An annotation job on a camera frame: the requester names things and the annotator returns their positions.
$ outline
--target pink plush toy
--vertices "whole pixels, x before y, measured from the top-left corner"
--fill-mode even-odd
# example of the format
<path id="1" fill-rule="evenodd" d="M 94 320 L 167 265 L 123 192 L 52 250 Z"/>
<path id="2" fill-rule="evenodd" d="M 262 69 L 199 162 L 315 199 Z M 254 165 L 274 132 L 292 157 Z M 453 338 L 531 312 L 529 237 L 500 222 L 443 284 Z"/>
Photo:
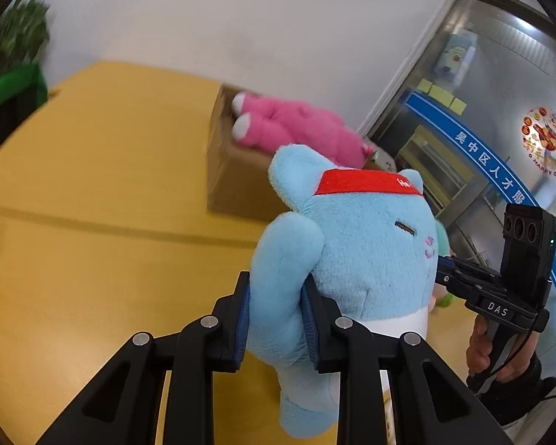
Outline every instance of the pink plush toy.
<path id="1" fill-rule="evenodd" d="M 361 169 L 376 150 L 338 115 L 308 103 L 241 92 L 232 108 L 240 115 L 232 130 L 235 140 L 266 154 L 273 155 L 283 145 L 305 144 L 337 165 Z"/>

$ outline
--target plush toy arm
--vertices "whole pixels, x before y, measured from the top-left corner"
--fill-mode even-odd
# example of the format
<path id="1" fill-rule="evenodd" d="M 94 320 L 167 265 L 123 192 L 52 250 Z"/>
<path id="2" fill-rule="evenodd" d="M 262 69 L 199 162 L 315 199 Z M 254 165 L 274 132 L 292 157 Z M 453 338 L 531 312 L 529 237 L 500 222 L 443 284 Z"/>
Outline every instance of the plush toy arm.
<path id="1" fill-rule="evenodd" d="M 292 135 L 278 122 L 255 112 L 241 115 L 233 125 L 235 140 L 245 147 L 256 147 L 273 155 L 280 147 L 294 142 Z"/>
<path id="2" fill-rule="evenodd" d="M 288 366 L 307 353 L 301 287 L 323 245 L 319 226 L 294 212 L 280 215 L 259 239 L 251 260 L 247 349 L 267 364 Z"/>
<path id="3" fill-rule="evenodd" d="M 233 109 L 238 115 L 243 115 L 247 112 L 255 112 L 264 118 L 271 118 L 276 112 L 276 109 L 284 105 L 282 100 L 270 97 L 256 97 L 245 92 L 239 93 L 235 97 L 235 100 L 237 100 L 237 102 L 234 101 Z"/>

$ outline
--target blue sign stripe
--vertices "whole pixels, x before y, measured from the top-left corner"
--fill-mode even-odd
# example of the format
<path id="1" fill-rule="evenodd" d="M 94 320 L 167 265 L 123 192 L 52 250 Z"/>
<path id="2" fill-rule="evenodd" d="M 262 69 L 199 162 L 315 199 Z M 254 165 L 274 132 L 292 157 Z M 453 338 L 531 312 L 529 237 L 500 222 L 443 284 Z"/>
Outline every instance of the blue sign stripe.
<path id="1" fill-rule="evenodd" d="M 449 139 L 476 165 L 507 202 L 538 206 L 529 189 L 502 159 L 445 110 L 416 92 L 410 94 L 405 106 Z M 556 286 L 556 256 L 552 268 L 552 280 Z"/>

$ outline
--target yellow sticky note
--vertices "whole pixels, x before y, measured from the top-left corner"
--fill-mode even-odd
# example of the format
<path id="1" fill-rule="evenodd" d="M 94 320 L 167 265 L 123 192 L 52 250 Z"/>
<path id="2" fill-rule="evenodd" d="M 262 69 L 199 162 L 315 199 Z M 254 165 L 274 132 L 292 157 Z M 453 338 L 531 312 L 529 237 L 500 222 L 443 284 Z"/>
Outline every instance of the yellow sticky note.
<path id="1" fill-rule="evenodd" d="M 447 90 L 443 90 L 441 87 L 437 87 L 436 85 L 430 87 L 428 95 L 430 95 L 431 97 L 433 97 L 434 100 L 437 100 L 437 102 L 440 102 L 445 106 L 451 105 L 451 100 L 453 100 L 452 93 L 447 92 Z"/>
<path id="2" fill-rule="evenodd" d="M 416 90 L 419 90 L 424 93 L 428 93 L 430 87 L 432 87 L 432 82 L 430 80 L 422 79 L 418 84 L 418 87 L 416 87 Z"/>
<path id="3" fill-rule="evenodd" d="M 467 107 L 467 103 L 455 97 L 455 99 L 449 106 L 449 110 L 454 111 L 457 115 L 461 115 L 463 114 L 463 111 L 466 109 L 466 107 Z"/>

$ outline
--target blue gripper pad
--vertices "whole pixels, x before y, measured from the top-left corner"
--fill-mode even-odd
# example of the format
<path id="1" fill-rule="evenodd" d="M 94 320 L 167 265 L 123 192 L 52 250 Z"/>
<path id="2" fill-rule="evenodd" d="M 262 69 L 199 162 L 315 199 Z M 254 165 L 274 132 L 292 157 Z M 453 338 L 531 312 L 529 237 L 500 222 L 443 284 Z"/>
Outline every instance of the blue gripper pad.
<path id="1" fill-rule="evenodd" d="M 247 332 L 249 331 L 249 283 L 245 286 L 243 301 L 241 302 L 241 310 L 239 311 L 239 320 L 237 321 L 237 329 L 235 332 L 235 366 L 239 368 L 245 355 L 245 346 L 247 344 Z"/>
<path id="2" fill-rule="evenodd" d="M 301 315 L 303 316 L 303 327 L 305 337 L 307 339 L 307 348 L 309 349 L 309 357 L 315 369 L 318 367 L 319 361 L 319 339 L 317 333 L 317 325 L 311 308 L 309 293 L 305 286 L 301 289 Z"/>

